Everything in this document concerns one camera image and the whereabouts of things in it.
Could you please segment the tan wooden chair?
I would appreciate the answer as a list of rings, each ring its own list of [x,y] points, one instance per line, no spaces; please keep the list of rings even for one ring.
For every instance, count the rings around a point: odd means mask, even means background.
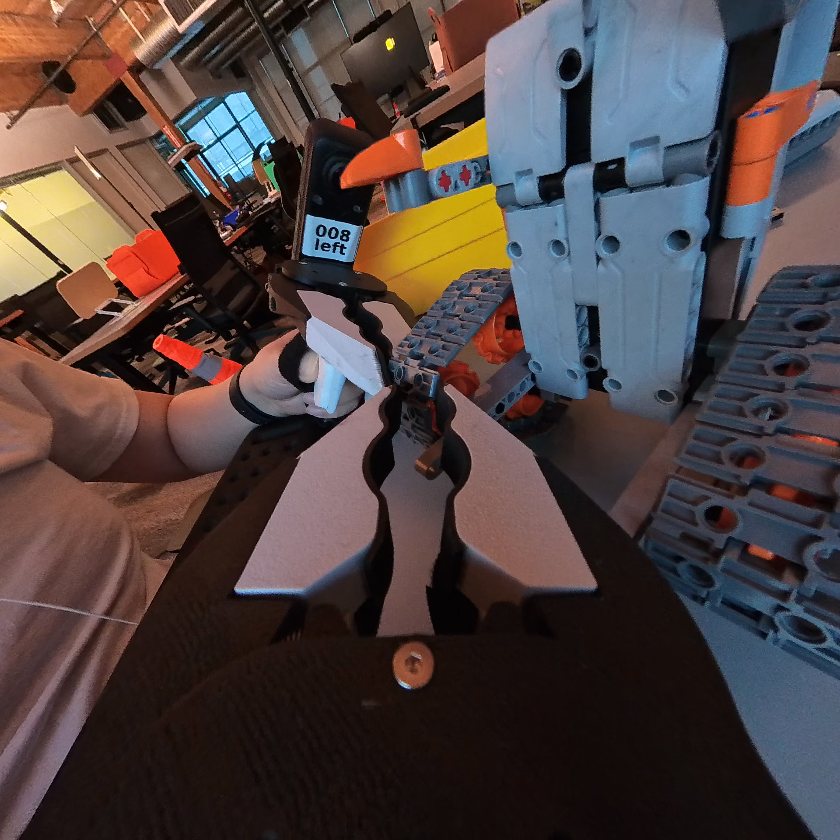
[[[97,315],[116,318],[122,312],[112,311],[108,306],[115,302],[129,304],[118,298],[114,282],[97,262],[89,262],[58,279],[56,290],[79,320],[90,320]]]

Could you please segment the wooden table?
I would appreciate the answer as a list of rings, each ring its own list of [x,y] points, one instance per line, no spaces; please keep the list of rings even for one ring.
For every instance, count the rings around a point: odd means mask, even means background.
[[[110,345],[128,335],[152,313],[166,306],[167,302],[189,282],[190,278],[186,274],[169,279],[160,287],[123,308],[120,314],[110,318],[107,324],[66,353],[58,362],[73,366],[92,359],[96,354],[105,351]]]

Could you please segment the black monitor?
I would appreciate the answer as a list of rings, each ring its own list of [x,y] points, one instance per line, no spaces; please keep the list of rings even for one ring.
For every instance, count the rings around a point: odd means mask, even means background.
[[[410,3],[341,55],[352,82],[376,98],[404,88],[410,96],[427,86],[422,72],[429,67],[424,37]]]

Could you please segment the black office chair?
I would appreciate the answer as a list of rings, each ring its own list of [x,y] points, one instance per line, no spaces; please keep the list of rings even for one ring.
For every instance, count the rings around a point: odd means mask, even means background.
[[[192,286],[193,301],[182,310],[205,331],[257,351],[250,320],[264,304],[257,278],[226,246],[200,198],[189,193],[152,218],[178,258]]]

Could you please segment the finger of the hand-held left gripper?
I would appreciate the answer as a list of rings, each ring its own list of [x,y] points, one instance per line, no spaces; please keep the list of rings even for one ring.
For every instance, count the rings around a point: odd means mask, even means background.
[[[390,363],[412,326],[398,307],[383,300],[358,304],[358,330],[364,349],[358,362],[359,377],[391,377]]]
[[[358,362],[364,347],[358,330],[358,299],[345,300],[323,291],[300,290],[298,296],[310,313],[305,340],[322,358],[314,395],[338,398],[344,378],[366,395],[374,396],[393,384],[392,377],[359,377]]]

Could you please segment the black wristband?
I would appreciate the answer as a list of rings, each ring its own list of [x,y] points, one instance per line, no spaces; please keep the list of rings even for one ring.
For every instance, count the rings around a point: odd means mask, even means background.
[[[255,426],[270,424],[273,421],[274,416],[262,412],[256,405],[249,401],[242,392],[240,386],[240,375],[244,372],[244,370],[245,368],[241,367],[227,380],[228,399],[236,413],[249,423]]]

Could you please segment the orange bag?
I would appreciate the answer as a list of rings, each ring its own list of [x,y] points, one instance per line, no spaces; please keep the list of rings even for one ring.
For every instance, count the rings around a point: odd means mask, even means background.
[[[136,297],[142,298],[180,273],[180,260],[160,230],[145,229],[132,245],[117,248],[106,267]]]

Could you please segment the grey desk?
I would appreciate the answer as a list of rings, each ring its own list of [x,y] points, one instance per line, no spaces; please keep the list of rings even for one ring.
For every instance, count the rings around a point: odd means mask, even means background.
[[[776,200],[784,221],[768,233],[749,309],[767,280],[792,265],[838,264],[838,137],[784,173]],[[690,425],[614,412],[602,393],[573,402],[558,422],[527,441],[595,504],[615,513],[622,494],[650,501],[665,477],[667,447]],[[742,722],[764,763],[816,838],[838,838],[838,681],[681,597],[717,659]]]

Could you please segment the orange traffic cone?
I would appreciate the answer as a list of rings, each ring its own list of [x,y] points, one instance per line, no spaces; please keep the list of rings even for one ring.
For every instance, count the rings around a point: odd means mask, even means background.
[[[165,334],[157,336],[152,348],[167,360],[179,364],[188,373],[210,385],[230,380],[244,367],[241,363],[203,352],[196,346]]]

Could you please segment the arched window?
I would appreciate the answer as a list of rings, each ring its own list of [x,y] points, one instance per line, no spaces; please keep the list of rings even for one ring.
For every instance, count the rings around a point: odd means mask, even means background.
[[[198,101],[179,116],[175,126],[202,147],[199,158],[224,190],[229,176],[239,183],[254,175],[254,153],[267,149],[274,139],[245,91]]]

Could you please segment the grey orange tracked toy robot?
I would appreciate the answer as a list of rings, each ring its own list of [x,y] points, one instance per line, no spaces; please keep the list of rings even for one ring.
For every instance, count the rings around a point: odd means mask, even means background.
[[[838,677],[838,267],[735,321],[838,2],[547,2],[489,39],[485,172],[533,384],[673,423],[643,537],[692,601]]]

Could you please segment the yellow plastic box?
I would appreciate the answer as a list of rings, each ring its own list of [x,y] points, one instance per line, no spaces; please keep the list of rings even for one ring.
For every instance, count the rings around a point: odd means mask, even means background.
[[[509,269],[505,221],[493,185],[390,213],[364,229],[355,268],[383,281],[421,314],[470,270]]]

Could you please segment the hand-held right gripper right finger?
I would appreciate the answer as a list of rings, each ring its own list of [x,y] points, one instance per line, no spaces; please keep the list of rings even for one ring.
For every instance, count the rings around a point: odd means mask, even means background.
[[[434,632],[472,634],[498,603],[596,592],[531,449],[452,385],[436,408],[440,465],[453,488],[427,588]]]

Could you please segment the person's left hand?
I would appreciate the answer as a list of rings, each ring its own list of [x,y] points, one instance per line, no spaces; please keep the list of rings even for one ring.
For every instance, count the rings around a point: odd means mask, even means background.
[[[334,412],[316,404],[314,386],[322,358],[291,329],[262,348],[239,375],[243,397],[261,412],[274,417],[307,414],[334,419],[354,411],[364,399],[362,390],[345,381]]]

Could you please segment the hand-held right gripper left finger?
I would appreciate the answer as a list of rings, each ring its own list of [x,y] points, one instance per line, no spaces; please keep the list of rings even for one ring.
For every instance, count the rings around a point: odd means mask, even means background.
[[[393,573],[382,485],[396,429],[397,393],[387,386],[299,456],[237,595],[333,606],[358,634],[376,634]]]

